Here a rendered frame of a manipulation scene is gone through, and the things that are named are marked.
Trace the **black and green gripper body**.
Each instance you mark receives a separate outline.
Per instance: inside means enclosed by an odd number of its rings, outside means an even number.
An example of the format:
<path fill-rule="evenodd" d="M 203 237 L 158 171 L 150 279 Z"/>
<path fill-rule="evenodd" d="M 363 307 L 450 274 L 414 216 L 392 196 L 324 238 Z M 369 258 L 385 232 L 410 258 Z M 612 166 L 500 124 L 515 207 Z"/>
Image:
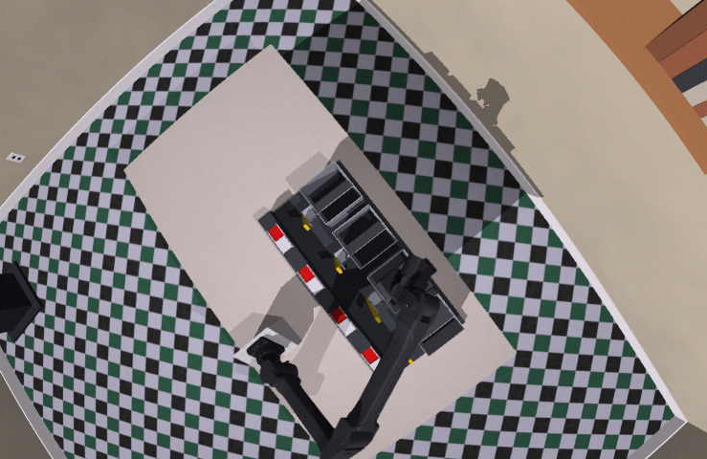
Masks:
<path fill-rule="evenodd" d="M 384 277 L 380 283 L 382 286 L 385 288 L 385 290 L 389 293 L 390 295 L 390 290 L 392 285 L 396 282 L 393 281 L 393 278 L 396 277 L 400 273 L 399 268 L 395 268 L 391 273 L 389 273 L 386 277 Z M 391 295 L 390 295 L 391 296 Z"/>

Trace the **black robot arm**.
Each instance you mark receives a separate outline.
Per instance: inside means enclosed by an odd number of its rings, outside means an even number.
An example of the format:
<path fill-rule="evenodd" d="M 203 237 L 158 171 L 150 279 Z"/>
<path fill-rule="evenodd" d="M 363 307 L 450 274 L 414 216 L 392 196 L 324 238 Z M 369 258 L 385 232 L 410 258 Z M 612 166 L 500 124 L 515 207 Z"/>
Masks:
<path fill-rule="evenodd" d="M 402 270 L 393 278 L 396 282 L 391 287 L 391 297 L 402 305 L 402 313 L 359 401 L 335 428 L 301 387 L 297 367 L 290 361 L 280 361 L 284 346 L 260 337 L 247 349 L 247 354 L 261 366 L 262 382 L 276 388 L 318 445 L 320 459 L 349 459 L 365 449 L 378 431 L 376 422 L 390 394 L 440 309 L 438 298 L 425 293 L 430 276 L 437 272 L 428 261 L 409 253 Z"/>

